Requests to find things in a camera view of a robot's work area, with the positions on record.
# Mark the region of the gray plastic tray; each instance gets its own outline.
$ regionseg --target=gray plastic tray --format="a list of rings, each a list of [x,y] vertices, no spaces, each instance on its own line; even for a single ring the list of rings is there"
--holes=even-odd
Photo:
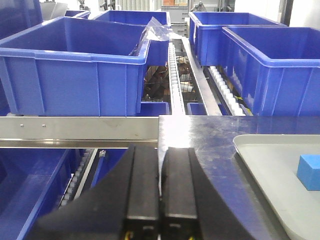
[[[320,191],[297,178],[300,155],[320,155],[320,135],[239,135],[233,143],[288,236],[320,240]]]

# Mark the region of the yellow wire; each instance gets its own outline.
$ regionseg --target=yellow wire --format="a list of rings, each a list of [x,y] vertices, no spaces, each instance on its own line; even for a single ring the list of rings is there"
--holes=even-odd
[[[124,236],[124,240],[130,240],[130,232],[127,231]]]

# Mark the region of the blue plastic crate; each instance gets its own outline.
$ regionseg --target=blue plastic crate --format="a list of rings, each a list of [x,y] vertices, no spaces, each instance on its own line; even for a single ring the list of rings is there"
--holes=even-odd
[[[42,23],[39,0],[1,0],[0,2],[0,39],[16,34]],[[0,84],[0,110],[8,102]]]
[[[70,149],[0,149],[0,235],[22,240],[37,217],[56,208],[71,178]]]
[[[201,66],[223,65],[227,26],[285,26],[267,18],[242,12],[190,12],[189,41]]]
[[[159,115],[169,115],[169,103],[156,101],[141,102],[141,111],[136,114],[137,117],[158,117]]]
[[[186,111],[188,115],[207,115],[203,103],[189,102],[186,104]]]
[[[224,71],[254,115],[320,115],[320,31],[225,27]]]
[[[147,39],[139,42],[142,30],[58,17],[0,40],[0,78],[11,112],[134,116],[150,46]]]
[[[90,15],[90,11],[86,10],[67,10],[65,12],[66,17],[80,18],[80,19],[88,19]]]
[[[151,18],[156,18],[162,25],[171,27],[170,15],[165,11],[105,11],[95,20],[118,22],[123,24],[146,26]],[[165,66],[168,61],[169,41],[151,41],[147,63],[151,66]]]
[[[114,11],[108,10],[95,17],[104,22],[118,22],[123,24],[147,25],[154,17],[162,25],[171,26],[170,15],[165,11]]]

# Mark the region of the blue foam cube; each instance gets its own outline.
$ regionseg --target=blue foam cube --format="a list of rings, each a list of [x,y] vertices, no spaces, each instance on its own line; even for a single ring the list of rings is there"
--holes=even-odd
[[[320,191],[320,155],[300,155],[296,175],[308,191]]]

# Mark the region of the transparent plastic sheet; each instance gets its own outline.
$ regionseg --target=transparent plastic sheet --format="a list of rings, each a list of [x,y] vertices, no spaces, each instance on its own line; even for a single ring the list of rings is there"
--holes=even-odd
[[[152,17],[142,31],[139,43],[130,52],[129,56],[136,56],[144,41],[169,41],[172,32],[172,29],[168,25],[162,25],[156,18]]]

